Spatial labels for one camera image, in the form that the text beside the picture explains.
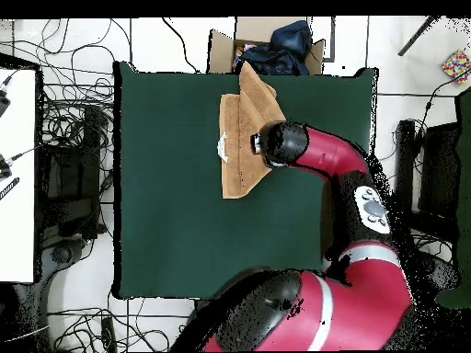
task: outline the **white stripe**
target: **white stripe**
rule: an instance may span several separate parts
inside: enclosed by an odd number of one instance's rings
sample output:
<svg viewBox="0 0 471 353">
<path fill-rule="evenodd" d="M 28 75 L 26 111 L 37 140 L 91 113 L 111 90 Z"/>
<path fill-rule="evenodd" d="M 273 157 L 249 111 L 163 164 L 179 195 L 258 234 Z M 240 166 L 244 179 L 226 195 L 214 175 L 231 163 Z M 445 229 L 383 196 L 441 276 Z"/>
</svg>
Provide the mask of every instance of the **white stripe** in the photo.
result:
<svg viewBox="0 0 471 353">
<path fill-rule="evenodd" d="M 309 352 L 318 351 L 321 349 L 321 347 L 324 346 L 328 337 L 328 332 L 330 331 L 332 313 L 334 312 L 334 301 L 332 300 L 332 292 L 330 291 L 330 287 L 326 281 L 320 278 L 318 275 L 314 276 L 316 276 L 317 280 L 319 280 L 320 288 L 322 290 L 322 313 L 320 317 L 319 328 L 317 329 L 311 346 L 309 349 L 307 349 Z"/>
<path fill-rule="evenodd" d="M 340 255 L 340 258 L 344 256 L 350 257 L 350 263 L 356 263 L 357 261 L 367 260 L 368 258 L 373 258 L 377 260 L 387 261 L 389 263 L 395 264 L 398 267 L 399 260 L 397 259 L 397 254 L 387 247 L 381 245 L 362 245 L 355 246 L 352 249 L 346 250 Z"/>
</svg>

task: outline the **button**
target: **button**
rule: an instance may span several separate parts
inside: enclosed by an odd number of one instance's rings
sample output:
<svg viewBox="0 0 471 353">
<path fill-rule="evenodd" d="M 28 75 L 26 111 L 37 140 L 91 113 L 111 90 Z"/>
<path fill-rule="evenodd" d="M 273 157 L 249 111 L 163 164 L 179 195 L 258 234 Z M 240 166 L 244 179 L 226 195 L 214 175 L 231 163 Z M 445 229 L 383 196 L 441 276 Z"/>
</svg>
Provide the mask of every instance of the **button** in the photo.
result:
<svg viewBox="0 0 471 353">
<path fill-rule="evenodd" d="M 377 201 L 370 200 L 363 205 L 363 209 L 371 215 L 375 217 L 382 217 L 385 215 L 385 210 L 383 206 L 379 204 Z"/>
</svg>

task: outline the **black border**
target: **black border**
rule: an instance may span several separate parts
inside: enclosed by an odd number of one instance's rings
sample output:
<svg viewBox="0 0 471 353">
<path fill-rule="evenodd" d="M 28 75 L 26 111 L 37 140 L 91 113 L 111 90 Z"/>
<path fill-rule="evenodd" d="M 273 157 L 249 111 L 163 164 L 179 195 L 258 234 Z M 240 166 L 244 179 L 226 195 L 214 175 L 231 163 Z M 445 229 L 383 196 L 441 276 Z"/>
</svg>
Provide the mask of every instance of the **black border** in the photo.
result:
<svg viewBox="0 0 471 353">
<path fill-rule="evenodd" d="M 0 67 L 11 70 L 34 70 L 35 72 L 35 130 L 34 144 L 39 144 L 42 134 L 42 119 L 44 112 L 44 80 L 38 63 L 22 60 L 11 55 L 0 53 Z M 42 249 L 42 211 L 40 208 L 40 153 L 34 152 L 34 249 L 33 249 L 33 282 L 38 282 L 42 276 L 41 272 L 41 249 Z"/>
<path fill-rule="evenodd" d="M 113 182 L 114 182 L 114 278 L 111 284 L 111 294 L 115 299 L 122 300 L 121 291 L 121 63 L 113 63 L 114 104 L 113 104 Z"/>
</svg>

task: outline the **white table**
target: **white table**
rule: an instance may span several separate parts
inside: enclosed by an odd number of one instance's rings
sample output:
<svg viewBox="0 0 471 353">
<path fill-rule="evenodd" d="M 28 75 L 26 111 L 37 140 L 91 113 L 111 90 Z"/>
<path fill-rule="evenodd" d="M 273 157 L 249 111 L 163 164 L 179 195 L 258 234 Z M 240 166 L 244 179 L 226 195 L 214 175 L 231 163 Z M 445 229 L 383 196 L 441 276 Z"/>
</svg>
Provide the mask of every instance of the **white table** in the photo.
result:
<svg viewBox="0 0 471 353">
<path fill-rule="evenodd" d="M 0 84 L 13 71 L 0 69 Z M 35 73 L 15 73 L 6 87 L 10 106 L 0 118 L 0 154 L 5 159 L 33 148 L 35 132 Z M 3 190 L 15 177 L 19 183 L 0 200 L 0 281 L 33 282 L 34 153 L 11 166 L 12 176 L 0 182 Z"/>
</svg>

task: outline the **folded cardboard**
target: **folded cardboard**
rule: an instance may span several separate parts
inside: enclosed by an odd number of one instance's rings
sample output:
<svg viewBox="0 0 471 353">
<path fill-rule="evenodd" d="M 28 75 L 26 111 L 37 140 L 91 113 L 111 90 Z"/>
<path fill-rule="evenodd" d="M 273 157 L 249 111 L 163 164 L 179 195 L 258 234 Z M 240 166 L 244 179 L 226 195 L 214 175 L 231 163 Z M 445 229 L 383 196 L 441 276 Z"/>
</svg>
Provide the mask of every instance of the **folded cardboard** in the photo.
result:
<svg viewBox="0 0 471 353">
<path fill-rule="evenodd" d="M 231 73 L 237 46 L 244 47 L 246 44 L 269 43 L 271 34 L 275 29 L 298 20 L 306 20 L 310 23 L 312 17 L 236 17 L 233 38 L 212 29 L 209 41 L 207 73 Z M 324 40 L 319 40 L 313 43 L 309 53 L 306 54 L 304 64 L 309 74 L 322 74 L 324 45 Z"/>
</svg>

